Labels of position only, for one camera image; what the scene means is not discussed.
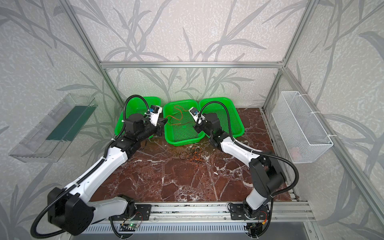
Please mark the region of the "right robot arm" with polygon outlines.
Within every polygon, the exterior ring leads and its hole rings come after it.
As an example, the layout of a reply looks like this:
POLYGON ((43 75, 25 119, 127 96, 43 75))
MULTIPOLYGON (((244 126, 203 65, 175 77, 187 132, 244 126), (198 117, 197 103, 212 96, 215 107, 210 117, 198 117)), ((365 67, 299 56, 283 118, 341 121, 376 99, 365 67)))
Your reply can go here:
POLYGON ((194 129, 197 133, 204 132, 209 137, 209 142, 213 147, 235 157, 249 168, 254 188, 243 201, 245 216, 248 219, 255 219, 267 203, 273 202, 275 196, 288 192, 298 184, 299 171, 292 162, 253 149, 234 137, 230 113, 223 103, 211 101, 205 104, 200 111, 197 108, 190 108, 189 113, 196 123, 194 129), (218 104, 224 108, 227 115, 228 132, 223 130, 216 113, 203 113, 205 108, 211 104, 218 104), (280 190, 279 187, 287 180, 281 162, 292 168, 295 178, 289 186, 280 190))

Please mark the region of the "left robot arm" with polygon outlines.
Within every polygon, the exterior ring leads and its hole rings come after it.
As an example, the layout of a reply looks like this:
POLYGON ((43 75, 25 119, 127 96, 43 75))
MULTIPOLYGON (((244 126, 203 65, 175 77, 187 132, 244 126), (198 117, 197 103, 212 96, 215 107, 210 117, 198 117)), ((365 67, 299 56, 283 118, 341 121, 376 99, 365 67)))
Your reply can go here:
POLYGON ((121 165, 126 163, 151 136, 161 136, 167 119, 161 118, 162 107, 149 105, 140 95, 133 99, 144 102, 144 114, 127 116, 123 109, 121 131, 111 139, 103 156, 80 177, 64 188, 52 189, 47 197, 48 205, 36 216, 30 234, 35 239, 46 239, 65 232, 77 236, 90 225, 114 216, 132 218, 137 212, 134 199, 119 195, 112 199, 91 202, 90 199, 102 183, 121 165))

